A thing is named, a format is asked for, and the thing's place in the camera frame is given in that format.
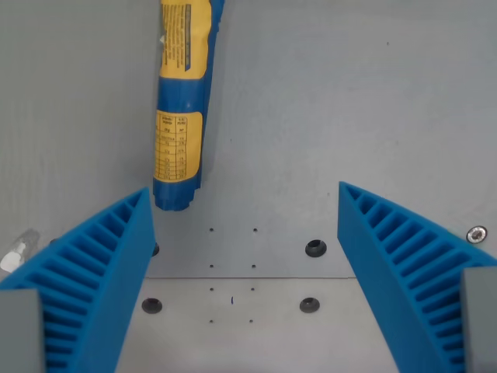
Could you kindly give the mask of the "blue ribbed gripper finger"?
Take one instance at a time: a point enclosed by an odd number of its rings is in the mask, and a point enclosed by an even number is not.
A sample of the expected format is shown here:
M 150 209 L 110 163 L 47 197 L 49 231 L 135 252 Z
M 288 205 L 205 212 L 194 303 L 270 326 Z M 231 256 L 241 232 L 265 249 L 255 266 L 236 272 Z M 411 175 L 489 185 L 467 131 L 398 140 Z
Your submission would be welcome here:
M 143 188 L 65 233 L 1 282 L 37 291 L 49 372 L 113 372 L 156 244 Z
M 400 372 L 464 372 L 461 276 L 496 259 L 438 224 L 339 184 L 337 237 Z

